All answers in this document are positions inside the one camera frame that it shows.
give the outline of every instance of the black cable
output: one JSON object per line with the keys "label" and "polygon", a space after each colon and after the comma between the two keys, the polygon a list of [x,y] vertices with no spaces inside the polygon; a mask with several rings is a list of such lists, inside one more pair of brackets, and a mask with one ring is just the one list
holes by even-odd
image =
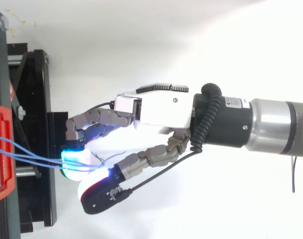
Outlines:
{"label": "black cable", "polygon": [[190,138],[191,145],[193,146],[190,148],[190,150],[193,152],[182,157],[181,159],[179,159],[175,163],[172,163],[170,166],[168,166],[164,170],[160,171],[159,173],[155,174],[154,176],[150,177],[149,179],[145,180],[144,182],[133,187],[131,189],[131,192],[135,191],[136,189],[142,187],[143,185],[149,183],[150,181],[152,181],[155,178],[159,177],[160,175],[164,174],[165,172],[172,169],[174,166],[176,166],[180,162],[184,161],[185,159],[202,152],[202,145],[205,142],[207,134],[208,134],[211,126],[213,125],[213,122],[216,119],[217,114],[220,111],[222,94],[221,94],[220,88],[217,85],[212,84],[212,83],[204,85],[201,88],[201,93],[205,97],[208,97],[210,100],[209,100],[209,106],[208,106],[207,112],[205,113],[200,124],[195,129],[194,134]]}
{"label": "black cable", "polygon": [[97,105],[97,106],[94,106],[94,107],[90,108],[90,109],[87,110],[86,112],[92,111],[92,110],[94,110],[94,109],[97,109],[97,108],[103,107],[103,106],[109,106],[109,107],[113,110],[113,109],[114,109],[114,104],[115,104],[114,101],[102,103],[102,104],[100,104],[100,105]]}
{"label": "black cable", "polygon": [[212,83],[208,83],[201,88],[203,96],[209,98],[208,110],[203,116],[200,124],[194,130],[190,138],[191,151],[201,153],[202,145],[204,144],[207,134],[220,111],[222,95],[220,88]]}
{"label": "black cable", "polygon": [[160,175],[164,174],[165,172],[167,172],[168,170],[172,169],[174,166],[176,166],[177,164],[181,163],[182,161],[184,161],[185,159],[194,156],[198,154],[197,152],[192,152],[184,157],[182,157],[181,159],[177,160],[175,163],[172,163],[170,166],[168,166],[167,168],[163,169],[162,171],[160,171],[159,173],[155,174],[154,176],[150,177],[149,179],[141,182],[140,184],[136,185],[135,187],[131,188],[130,191],[133,192],[135,190],[137,190],[138,188],[144,186],[145,184],[149,183],[150,181],[154,180],[155,178],[159,177]]}
{"label": "black cable", "polygon": [[297,162],[297,156],[295,157],[295,160],[293,162],[293,167],[292,167],[292,192],[296,192],[296,186],[295,186],[295,170],[296,170],[296,162]]}

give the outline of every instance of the red object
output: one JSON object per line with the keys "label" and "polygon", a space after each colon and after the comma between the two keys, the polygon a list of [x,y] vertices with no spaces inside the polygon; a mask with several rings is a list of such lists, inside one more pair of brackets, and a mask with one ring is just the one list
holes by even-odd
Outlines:
{"label": "red object", "polygon": [[14,96],[15,96],[15,91],[14,91],[12,83],[10,81],[10,97],[11,97],[11,102],[13,102]]}
{"label": "red object", "polygon": [[[9,108],[0,106],[0,137],[12,140],[12,115]],[[0,149],[13,153],[13,145],[0,140]],[[15,188],[14,160],[0,153],[0,200]]]}

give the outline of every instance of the label sticker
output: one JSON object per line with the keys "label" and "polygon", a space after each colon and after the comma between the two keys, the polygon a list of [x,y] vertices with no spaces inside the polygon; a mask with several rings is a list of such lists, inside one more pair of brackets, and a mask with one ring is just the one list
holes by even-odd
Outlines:
{"label": "label sticker", "polygon": [[238,108],[238,109],[242,108],[240,98],[225,97],[225,100],[226,100],[226,107]]}
{"label": "label sticker", "polygon": [[241,99],[241,102],[242,102],[242,108],[250,109],[249,101],[247,101],[246,99]]}

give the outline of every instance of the white wall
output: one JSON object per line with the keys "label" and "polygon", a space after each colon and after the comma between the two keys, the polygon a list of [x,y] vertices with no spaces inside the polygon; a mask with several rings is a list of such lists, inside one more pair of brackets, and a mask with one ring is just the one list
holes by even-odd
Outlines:
{"label": "white wall", "polygon": [[[193,92],[213,82],[226,96],[303,102],[303,0],[0,0],[0,10],[15,30],[9,43],[50,54],[53,111],[72,116],[151,82]],[[90,148],[128,154],[164,142],[126,128]],[[78,184],[57,172],[58,222],[22,238],[303,239],[302,158],[292,194],[289,157],[204,148],[94,216],[83,212]]]}

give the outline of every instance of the metal rod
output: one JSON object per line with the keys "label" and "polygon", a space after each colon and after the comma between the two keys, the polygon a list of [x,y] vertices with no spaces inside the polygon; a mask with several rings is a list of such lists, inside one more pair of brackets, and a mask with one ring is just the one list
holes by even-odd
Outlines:
{"label": "metal rod", "polygon": [[14,55],[14,56],[7,56],[7,63],[9,66],[17,66],[21,64],[23,55]]}
{"label": "metal rod", "polygon": [[16,176],[17,177],[35,176],[35,172],[32,166],[17,167]]}

